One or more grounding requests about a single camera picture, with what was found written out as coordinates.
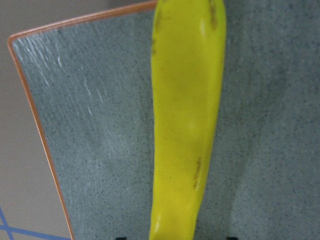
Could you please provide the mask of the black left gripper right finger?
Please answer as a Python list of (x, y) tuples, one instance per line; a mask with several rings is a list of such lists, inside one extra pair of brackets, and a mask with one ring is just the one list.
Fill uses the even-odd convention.
[(233, 236), (227, 236), (226, 240), (238, 240), (238, 238)]

